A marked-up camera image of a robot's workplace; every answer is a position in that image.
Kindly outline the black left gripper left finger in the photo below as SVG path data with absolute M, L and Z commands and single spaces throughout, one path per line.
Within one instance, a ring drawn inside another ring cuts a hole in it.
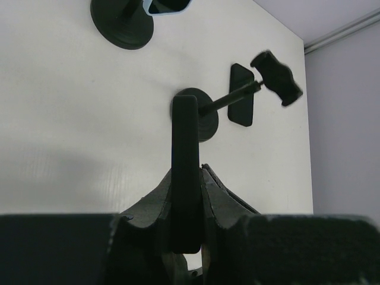
M 171 284 L 157 246 L 171 175 L 120 214 L 3 214 L 2 284 Z

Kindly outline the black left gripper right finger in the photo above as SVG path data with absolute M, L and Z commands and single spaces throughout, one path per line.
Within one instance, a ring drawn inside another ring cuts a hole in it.
M 378 284 L 379 227 L 353 215 L 261 214 L 204 164 L 205 284 Z

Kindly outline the black phone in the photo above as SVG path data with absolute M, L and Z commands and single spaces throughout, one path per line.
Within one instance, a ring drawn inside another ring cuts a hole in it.
M 231 93 L 254 80 L 255 77 L 252 71 L 238 63 L 234 63 L 230 67 L 229 92 Z M 253 123 L 254 94 L 252 89 L 248 89 L 238 92 L 238 95 L 241 95 L 241 98 L 228 105 L 228 118 L 231 122 L 249 127 Z
M 173 98 L 171 173 L 171 248 L 176 254 L 195 254 L 202 240 L 202 212 L 198 105 L 192 95 Z

